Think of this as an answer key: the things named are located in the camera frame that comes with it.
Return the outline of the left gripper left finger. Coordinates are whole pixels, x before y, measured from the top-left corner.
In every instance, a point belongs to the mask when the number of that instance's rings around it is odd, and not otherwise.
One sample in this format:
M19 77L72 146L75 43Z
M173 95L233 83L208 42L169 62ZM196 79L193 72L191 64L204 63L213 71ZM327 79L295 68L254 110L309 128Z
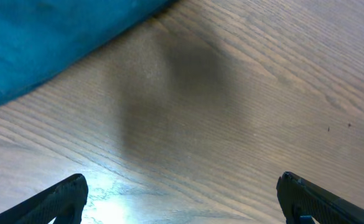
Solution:
M0 224L80 224L87 198L86 178L73 174L0 213Z

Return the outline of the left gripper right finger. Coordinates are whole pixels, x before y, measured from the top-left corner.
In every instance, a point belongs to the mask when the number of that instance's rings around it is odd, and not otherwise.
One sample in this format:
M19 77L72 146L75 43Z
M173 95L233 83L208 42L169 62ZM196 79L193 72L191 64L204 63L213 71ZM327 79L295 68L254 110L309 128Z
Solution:
M280 176L276 190L287 224L364 224L364 209L292 172Z

